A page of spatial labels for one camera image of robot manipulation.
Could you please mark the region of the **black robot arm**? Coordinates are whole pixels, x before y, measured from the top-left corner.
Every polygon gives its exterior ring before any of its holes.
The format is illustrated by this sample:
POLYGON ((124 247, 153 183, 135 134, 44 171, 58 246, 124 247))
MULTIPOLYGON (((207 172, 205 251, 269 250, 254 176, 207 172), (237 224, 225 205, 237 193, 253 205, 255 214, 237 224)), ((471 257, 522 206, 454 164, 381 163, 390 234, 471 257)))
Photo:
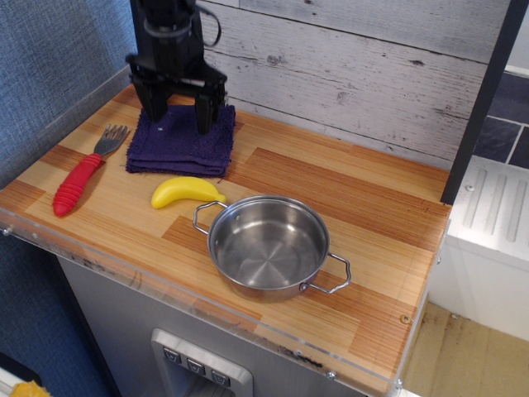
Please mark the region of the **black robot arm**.
POLYGON ((204 53, 217 45, 203 39, 202 15, 217 16, 195 1, 132 1, 136 34, 135 54, 129 54, 131 82, 141 105, 153 122, 168 112, 174 94, 195 98, 198 131, 206 134, 226 102, 227 77, 209 65, 204 53))

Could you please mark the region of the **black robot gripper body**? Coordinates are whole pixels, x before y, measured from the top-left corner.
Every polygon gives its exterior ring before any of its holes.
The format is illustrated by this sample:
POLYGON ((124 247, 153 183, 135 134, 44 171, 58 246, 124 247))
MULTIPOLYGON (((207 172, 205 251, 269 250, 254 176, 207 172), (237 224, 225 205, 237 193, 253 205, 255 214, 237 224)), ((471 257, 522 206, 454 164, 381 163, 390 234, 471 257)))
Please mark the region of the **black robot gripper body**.
POLYGON ((223 88, 225 104, 227 77, 204 59, 208 46, 203 39, 200 16, 185 16, 180 21, 162 21, 143 16, 141 52, 128 55, 131 75, 153 76, 163 81, 170 96, 178 93, 194 97, 204 88, 223 88))

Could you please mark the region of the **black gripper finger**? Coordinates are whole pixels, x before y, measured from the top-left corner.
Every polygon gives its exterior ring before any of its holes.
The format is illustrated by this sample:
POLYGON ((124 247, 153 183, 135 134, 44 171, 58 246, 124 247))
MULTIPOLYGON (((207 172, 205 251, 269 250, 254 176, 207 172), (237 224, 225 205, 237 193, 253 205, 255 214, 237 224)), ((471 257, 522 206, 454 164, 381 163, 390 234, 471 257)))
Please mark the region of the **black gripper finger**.
POLYGON ((195 96, 195 113, 197 116, 198 132, 208 133, 217 121, 223 106, 223 88, 204 87, 195 96))
POLYGON ((158 122, 168 112, 167 101, 170 97, 163 81, 153 76, 133 74, 131 82, 147 117, 152 122, 158 122))

